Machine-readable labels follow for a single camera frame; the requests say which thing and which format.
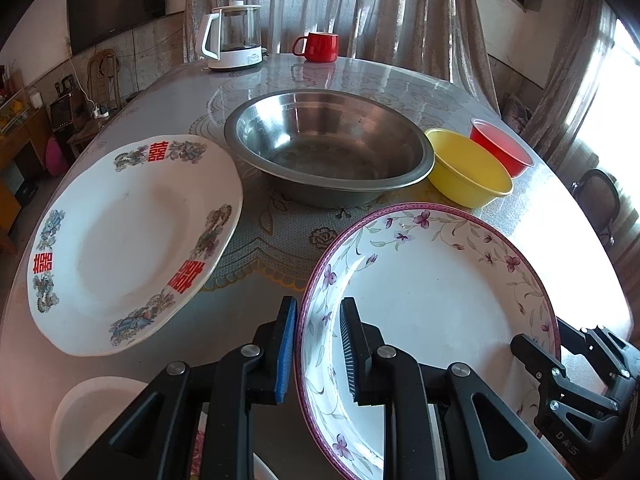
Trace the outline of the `small white rose plate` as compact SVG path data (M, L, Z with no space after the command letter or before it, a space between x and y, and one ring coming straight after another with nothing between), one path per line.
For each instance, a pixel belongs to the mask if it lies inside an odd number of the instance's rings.
M55 413L50 448L60 479L167 479L189 475L193 441L177 429L180 380L149 384L104 376L76 385Z

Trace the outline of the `purple floral rimmed plate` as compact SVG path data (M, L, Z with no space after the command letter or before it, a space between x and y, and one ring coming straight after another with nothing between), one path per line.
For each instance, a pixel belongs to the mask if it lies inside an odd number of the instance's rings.
M557 356L560 337L540 278L510 240L472 214L405 203L372 212L324 252L308 281L297 325L296 386L307 426L346 479L383 474L383 411L352 400L340 304L419 362L468 364L531 424L539 394L512 356L524 334Z

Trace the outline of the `white plate red characters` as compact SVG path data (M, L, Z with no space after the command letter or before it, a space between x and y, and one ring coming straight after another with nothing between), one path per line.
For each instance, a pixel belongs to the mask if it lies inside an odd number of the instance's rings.
M242 203L231 156L200 136L152 136L104 155L36 229L26 282L38 330L70 356L140 344L208 280Z

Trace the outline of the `large stainless steel bowl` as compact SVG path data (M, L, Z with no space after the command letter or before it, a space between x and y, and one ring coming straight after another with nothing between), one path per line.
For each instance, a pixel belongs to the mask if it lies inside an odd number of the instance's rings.
M409 118L341 91L258 96L229 115L224 140L285 197L326 209L363 205L408 188L435 165L431 142Z

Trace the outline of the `red plastic bowl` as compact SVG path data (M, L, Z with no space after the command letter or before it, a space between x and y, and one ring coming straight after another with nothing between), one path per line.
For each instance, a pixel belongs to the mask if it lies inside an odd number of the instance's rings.
M521 144L484 119L471 120L470 139L495 156L512 178L534 166L533 159Z

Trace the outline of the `yellow plastic bowl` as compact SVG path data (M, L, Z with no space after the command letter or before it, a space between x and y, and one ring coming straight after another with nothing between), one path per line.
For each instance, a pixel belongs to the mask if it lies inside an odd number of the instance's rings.
M503 164L467 136L442 128L425 135L435 154L428 180L448 200L477 209L512 193L513 180Z

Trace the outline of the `pink bag on floor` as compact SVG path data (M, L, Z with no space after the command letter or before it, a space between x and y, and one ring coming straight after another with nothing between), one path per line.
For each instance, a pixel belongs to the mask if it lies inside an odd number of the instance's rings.
M48 173L52 177L61 177L68 171L68 162L54 136L48 139L44 159Z

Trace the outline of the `wooden side cabinet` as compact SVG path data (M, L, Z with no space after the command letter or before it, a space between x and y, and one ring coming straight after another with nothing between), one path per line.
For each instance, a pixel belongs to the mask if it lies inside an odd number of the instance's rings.
M52 127L47 107L32 107L25 89L12 96L24 102L24 108L1 129L1 173L17 166L25 183L37 184L48 174L46 151L52 138ZM21 204L6 180L1 179L1 248L15 252L9 230L21 211Z

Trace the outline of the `side window curtain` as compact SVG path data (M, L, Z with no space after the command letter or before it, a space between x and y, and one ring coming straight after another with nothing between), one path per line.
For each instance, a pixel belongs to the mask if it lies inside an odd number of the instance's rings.
M553 168L573 144L614 46L616 16L604 0L567 0L544 94L521 137Z

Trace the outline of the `beige window curtain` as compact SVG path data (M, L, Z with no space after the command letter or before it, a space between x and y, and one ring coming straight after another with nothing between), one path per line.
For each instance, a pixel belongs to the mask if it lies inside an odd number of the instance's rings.
M204 14L234 0L186 0L183 58L193 62ZM338 53L448 80L498 106L476 0L241 0L260 6L262 45L291 51L306 32L333 32Z

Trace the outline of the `white glass electric kettle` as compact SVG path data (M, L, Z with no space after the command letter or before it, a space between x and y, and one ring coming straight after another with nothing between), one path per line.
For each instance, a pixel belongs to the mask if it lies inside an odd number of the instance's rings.
M240 70L260 64L260 5L232 1L204 14L196 50L210 70Z

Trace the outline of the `red ceramic mug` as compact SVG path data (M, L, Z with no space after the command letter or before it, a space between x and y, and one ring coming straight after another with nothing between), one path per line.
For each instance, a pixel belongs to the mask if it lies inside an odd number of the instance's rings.
M298 37L293 44L292 53L313 63L333 63L338 57L340 37L329 32L308 32Z

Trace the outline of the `wooden chair by wall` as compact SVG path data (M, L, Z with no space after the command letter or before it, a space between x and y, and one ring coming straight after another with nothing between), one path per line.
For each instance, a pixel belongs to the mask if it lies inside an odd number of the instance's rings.
M113 49L94 54L87 64L86 102L90 118L67 144L78 157L107 123L122 109L119 90L119 60Z

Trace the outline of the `black wall television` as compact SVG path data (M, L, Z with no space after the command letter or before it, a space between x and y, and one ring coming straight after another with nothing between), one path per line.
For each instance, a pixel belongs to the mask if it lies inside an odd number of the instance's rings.
M166 15L166 0L66 0L70 50L99 42Z

